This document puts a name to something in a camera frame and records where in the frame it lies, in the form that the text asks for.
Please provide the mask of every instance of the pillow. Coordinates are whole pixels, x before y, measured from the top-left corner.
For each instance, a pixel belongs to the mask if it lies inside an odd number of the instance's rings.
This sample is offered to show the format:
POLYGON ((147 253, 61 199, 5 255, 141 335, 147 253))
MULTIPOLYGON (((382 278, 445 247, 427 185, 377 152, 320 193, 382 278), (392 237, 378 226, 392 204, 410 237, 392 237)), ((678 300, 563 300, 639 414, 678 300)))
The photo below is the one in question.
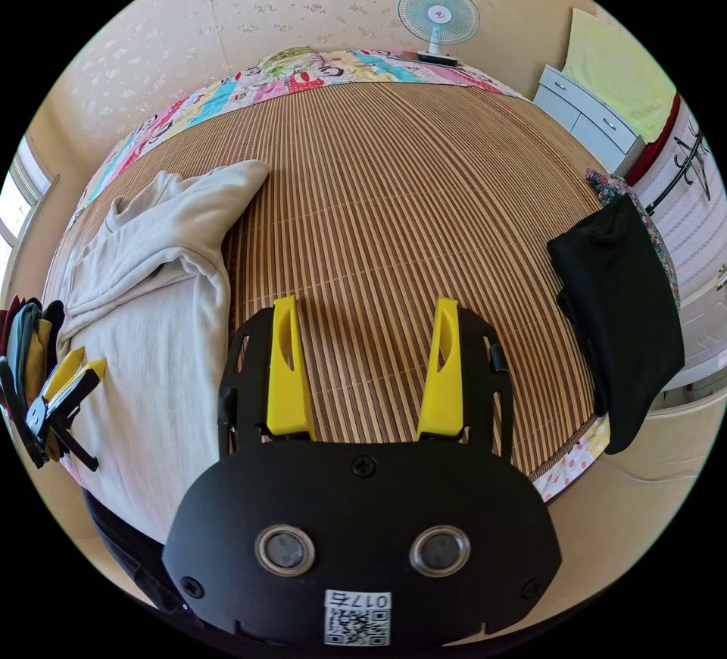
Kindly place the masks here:
POLYGON ((294 73, 308 70, 324 63, 323 56, 317 54, 307 45, 300 45, 297 48, 286 48, 272 55, 263 58, 257 67, 260 68, 258 83, 270 83, 284 78, 289 78, 294 73))
POLYGON ((672 289, 674 302, 676 303, 676 307, 679 308, 679 283, 676 279, 674 261, 672 260, 672 256, 669 254, 669 251, 666 249, 666 244, 664 243, 661 233, 654 224, 654 221, 646 214, 646 210, 641 204, 641 200, 639 200, 636 192, 634 192, 634 190, 626 184, 626 181, 622 177, 616 174, 601 174, 595 169, 591 169, 589 167, 586 170, 585 178, 598 196, 598 201, 604 207, 624 195, 629 195, 629 197, 631 197, 631 200, 636 207, 636 211, 641 216, 641 220, 651 237, 651 243, 654 245, 654 250, 657 252, 659 259, 661 260, 664 272, 666 273, 666 277, 669 280, 669 285, 672 289))

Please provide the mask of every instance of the qr code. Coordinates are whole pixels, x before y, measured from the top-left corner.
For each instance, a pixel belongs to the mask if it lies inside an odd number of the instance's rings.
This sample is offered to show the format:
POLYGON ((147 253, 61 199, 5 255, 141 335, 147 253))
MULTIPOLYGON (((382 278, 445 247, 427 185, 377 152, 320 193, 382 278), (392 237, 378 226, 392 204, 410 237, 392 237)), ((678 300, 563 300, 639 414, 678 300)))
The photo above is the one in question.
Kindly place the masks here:
POLYGON ((324 643, 337 646, 388 646, 392 615, 390 594, 343 591, 330 594, 331 598, 326 597, 324 643), (371 596, 379 598, 378 602, 375 598, 372 600, 371 596))

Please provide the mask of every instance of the bed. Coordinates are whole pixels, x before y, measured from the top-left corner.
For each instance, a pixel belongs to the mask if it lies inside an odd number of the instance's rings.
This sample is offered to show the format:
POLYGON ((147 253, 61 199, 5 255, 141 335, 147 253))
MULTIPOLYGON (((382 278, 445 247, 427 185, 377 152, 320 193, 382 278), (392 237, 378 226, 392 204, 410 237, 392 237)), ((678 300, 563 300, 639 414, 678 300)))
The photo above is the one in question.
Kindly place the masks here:
MULTIPOLYGON (((115 197, 160 170, 194 176, 261 159, 271 174, 223 243, 230 338, 295 295, 317 438, 410 441, 436 299, 456 298, 500 334, 513 462, 551 500, 609 439, 545 249, 600 208, 584 179, 595 159, 477 69, 401 52, 317 55, 264 83, 262 65, 216 82, 122 139, 69 222, 45 299, 115 197)), ((64 465, 93 492, 69 456, 64 465)))

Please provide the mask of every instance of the window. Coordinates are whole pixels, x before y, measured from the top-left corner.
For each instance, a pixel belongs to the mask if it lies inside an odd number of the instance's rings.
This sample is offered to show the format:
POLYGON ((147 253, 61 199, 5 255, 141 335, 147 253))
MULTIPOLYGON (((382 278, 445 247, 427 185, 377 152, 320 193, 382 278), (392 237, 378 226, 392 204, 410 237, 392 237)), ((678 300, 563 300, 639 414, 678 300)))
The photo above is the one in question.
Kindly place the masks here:
POLYGON ((0 189, 0 282, 3 305, 18 242, 23 238, 30 216, 49 186, 48 178, 39 169, 23 137, 0 189))

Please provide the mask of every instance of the screw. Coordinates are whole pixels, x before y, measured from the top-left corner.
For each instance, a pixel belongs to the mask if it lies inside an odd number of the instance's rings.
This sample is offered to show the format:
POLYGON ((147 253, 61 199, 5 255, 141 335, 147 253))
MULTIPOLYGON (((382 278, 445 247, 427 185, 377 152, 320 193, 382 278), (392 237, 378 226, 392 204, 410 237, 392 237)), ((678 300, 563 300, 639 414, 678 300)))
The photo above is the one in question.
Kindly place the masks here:
POLYGON ((539 578, 531 578, 520 591, 520 595, 527 601, 537 598, 540 595, 541 580, 539 578))
POLYGON ((371 477, 376 472, 376 462, 366 454, 356 457, 352 467, 356 477, 371 477))
POLYGON ((181 583, 182 590, 190 598, 202 598, 202 596, 204 596, 204 589, 202 588, 202 584, 198 580, 190 578, 190 576, 184 576, 181 583))

